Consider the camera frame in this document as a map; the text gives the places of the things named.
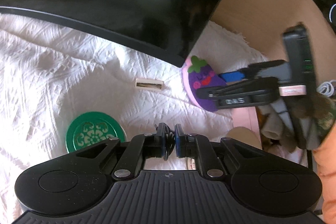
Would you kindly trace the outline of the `pink gift box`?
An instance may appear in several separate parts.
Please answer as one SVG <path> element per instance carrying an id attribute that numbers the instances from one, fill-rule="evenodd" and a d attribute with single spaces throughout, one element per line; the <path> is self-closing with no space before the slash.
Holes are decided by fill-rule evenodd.
<path id="1" fill-rule="evenodd" d="M 259 123 L 255 107 L 235 108 L 232 110 L 233 129 L 227 137 L 262 149 Z"/>

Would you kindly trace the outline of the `purple eggplant felt plush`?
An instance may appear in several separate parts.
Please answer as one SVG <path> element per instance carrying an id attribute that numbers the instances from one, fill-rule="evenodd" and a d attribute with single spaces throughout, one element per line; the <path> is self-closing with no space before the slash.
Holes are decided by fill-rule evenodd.
<path id="1" fill-rule="evenodd" d="M 213 101 L 199 99 L 196 95 L 197 89 L 200 88 L 227 85 L 224 79 L 221 79 L 215 73 L 207 61 L 197 56 L 188 57 L 182 69 L 182 79 L 187 95 L 193 104 L 209 112 L 217 111 Z"/>

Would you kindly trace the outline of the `black cord charm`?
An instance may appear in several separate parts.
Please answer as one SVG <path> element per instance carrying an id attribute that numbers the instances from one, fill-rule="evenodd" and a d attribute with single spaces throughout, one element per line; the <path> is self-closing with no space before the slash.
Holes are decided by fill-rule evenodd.
<path id="1" fill-rule="evenodd" d="M 154 134 L 154 143 L 158 147 L 160 156 L 167 161 L 175 147 L 175 132 L 165 123 L 154 125 L 156 133 Z"/>

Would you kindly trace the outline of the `white usb adapter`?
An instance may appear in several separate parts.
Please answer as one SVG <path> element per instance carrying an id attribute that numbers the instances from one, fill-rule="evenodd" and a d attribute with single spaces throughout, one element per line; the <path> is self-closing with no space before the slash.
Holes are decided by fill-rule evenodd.
<path id="1" fill-rule="evenodd" d="M 135 88 L 149 91 L 161 91 L 164 87 L 164 82 L 153 79 L 135 79 Z"/>

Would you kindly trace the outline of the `white textured blanket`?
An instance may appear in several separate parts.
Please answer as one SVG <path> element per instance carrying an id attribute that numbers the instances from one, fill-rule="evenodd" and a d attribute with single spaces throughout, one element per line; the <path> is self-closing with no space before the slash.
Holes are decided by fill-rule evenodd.
<path id="1" fill-rule="evenodd" d="M 135 79 L 164 82 L 161 91 Z M 228 110 L 195 106 L 182 71 L 120 44 L 71 28 L 1 15 L 1 223 L 21 215 L 14 192 L 25 169 L 66 153 L 66 132 L 80 114 L 114 118 L 126 137 L 164 122 L 219 141 L 232 129 Z"/>

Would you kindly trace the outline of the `green round tin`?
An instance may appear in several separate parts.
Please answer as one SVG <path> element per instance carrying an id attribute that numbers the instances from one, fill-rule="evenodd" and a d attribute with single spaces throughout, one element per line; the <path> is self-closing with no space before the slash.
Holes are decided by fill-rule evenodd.
<path id="1" fill-rule="evenodd" d="M 109 138 L 119 138 L 125 142 L 126 133 L 108 114 L 87 112 L 71 122 L 66 133 L 67 152 L 71 153 Z"/>

